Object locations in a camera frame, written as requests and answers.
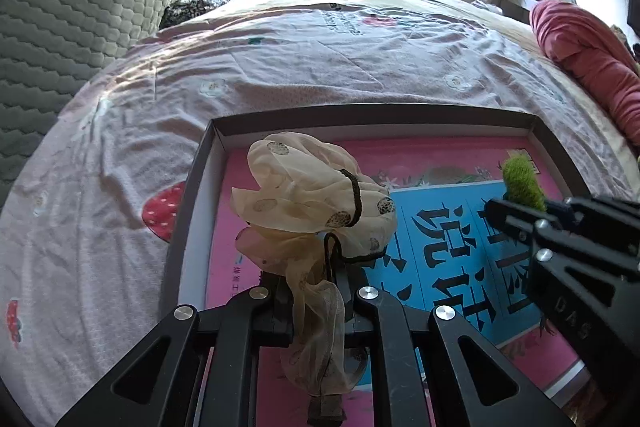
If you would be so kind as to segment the beige sheer drawstring pouch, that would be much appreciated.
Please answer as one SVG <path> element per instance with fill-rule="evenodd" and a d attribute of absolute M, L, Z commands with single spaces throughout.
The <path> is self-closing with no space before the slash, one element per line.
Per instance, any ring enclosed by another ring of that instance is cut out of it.
<path fill-rule="evenodd" d="M 346 301 L 339 263 L 382 257 L 397 229 L 387 188 L 366 176 L 343 147 L 297 132 L 255 142 L 247 165 L 254 190 L 235 187 L 230 205 L 245 222 L 235 247 L 279 275 L 293 295 L 294 340 L 282 365 L 310 395 L 344 395 L 367 359 L 345 347 Z"/>

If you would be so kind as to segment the dark shallow box tray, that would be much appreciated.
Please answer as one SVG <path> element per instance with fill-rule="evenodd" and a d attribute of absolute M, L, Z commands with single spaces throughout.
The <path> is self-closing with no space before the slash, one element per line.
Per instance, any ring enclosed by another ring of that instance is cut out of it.
<path fill-rule="evenodd" d="M 206 127 L 177 193 L 160 306 L 226 303 L 254 285 L 258 269 L 235 248 L 244 221 L 234 190 L 257 191 L 248 152 L 259 141 L 274 159 L 305 141 L 305 171 L 279 171 L 266 199 L 320 208 L 304 233 L 333 233 L 373 283 L 416 309 L 447 305 L 504 346 L 539 321 L 523 291 L 522 246 L 491 228 L 489 199 L 503 194 L 501 168 L 527 157 L 542 191 L 585 196 L 567 150 L 537 117 L 452 105 L 352 104 L 224 117 Z"/>

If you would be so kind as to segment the pink and blue book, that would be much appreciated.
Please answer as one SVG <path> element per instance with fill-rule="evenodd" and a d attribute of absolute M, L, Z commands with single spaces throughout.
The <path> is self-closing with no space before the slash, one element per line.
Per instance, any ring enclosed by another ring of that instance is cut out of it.
<path fill-rule="evenodd" d="M 503 188 L 501 165 L 523 155 L 546 195 L 563 189 L 550 160 L 529 136 L 447 136 L 357 140 L 340 144 L 363 173 L 388 191 L 400 191 L 398 225 L 386 255 L 365 267 L 371 285 L 409 307 L 453 307 L 561 407 L 588 379 L 575 352 L 558 333 L 538 329 L 540 313 L 526 301 L 526 248 L 488 227 L 485 200 Z M 215 144 L 220 196 L 209 261 L 206 307 L 224 305 L 258 284 L 259 270 L 234 245 L 246 227 L 230 207 L 232 187 L 257 188 L 246 147 Z M 309 426 L 309 397 L 282 371 L 280 351 L 259 355 L 256 426 Z"/>

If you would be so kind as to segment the pink rolled blanket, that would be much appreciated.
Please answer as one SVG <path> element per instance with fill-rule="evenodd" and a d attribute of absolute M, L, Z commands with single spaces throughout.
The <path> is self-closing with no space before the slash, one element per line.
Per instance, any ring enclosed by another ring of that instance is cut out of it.
<path fill-rule="evenodd" d="M 614 32 L 591 13 L 560 0 L 536 3 L 529 21 L 544 56 L 573 76 L 638 146 L 638 70 Z"/>

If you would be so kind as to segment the dark floral pillow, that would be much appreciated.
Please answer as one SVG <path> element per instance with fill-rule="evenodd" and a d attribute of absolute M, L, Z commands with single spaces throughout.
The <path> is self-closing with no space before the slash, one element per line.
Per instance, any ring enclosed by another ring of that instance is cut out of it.
<path fill-rule="evenodd" d="M 163 12 L 160 29 L 177 26 L 192 18 L 212 12 L 231 0 L 176 0 Z"/>

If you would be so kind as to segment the grey quilted headboard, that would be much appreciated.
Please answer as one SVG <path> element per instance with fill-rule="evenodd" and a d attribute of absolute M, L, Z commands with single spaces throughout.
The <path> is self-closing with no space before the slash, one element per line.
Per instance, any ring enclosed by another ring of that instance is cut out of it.
<path fill-rule="evenodd" d="M 101 69 L 177 0 L 1 0 L 1 194 Z"/>

